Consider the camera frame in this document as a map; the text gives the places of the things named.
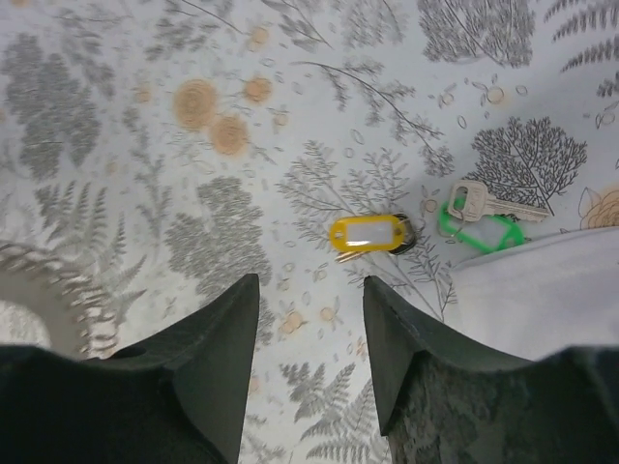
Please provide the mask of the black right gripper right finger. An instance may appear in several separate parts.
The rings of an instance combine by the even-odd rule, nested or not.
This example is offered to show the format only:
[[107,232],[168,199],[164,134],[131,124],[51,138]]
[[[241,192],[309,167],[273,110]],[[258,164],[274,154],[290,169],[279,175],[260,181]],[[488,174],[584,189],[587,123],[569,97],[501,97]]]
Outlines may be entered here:
[[380,278],[363,311],[379,430],[396,463],[614,463],[618,351],[532,362],[487,347]]

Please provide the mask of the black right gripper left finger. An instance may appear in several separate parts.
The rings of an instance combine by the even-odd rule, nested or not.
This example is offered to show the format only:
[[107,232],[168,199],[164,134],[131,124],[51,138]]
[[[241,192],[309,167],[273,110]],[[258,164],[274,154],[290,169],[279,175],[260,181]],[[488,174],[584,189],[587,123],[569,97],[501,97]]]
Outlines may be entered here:
[[4,347],[2,461],[236,462],[259,303],[259,278],[248,274],[105,360]]

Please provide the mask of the white disc with keyrings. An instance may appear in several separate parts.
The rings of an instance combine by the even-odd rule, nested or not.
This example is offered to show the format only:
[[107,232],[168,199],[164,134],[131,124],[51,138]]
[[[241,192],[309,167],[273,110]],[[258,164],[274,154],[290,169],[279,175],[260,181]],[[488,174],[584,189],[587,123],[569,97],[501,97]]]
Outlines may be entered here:
[[63,356],[104,358],[118,342],[111,294],[46,249],[1,242],[1,299],[38,316]]

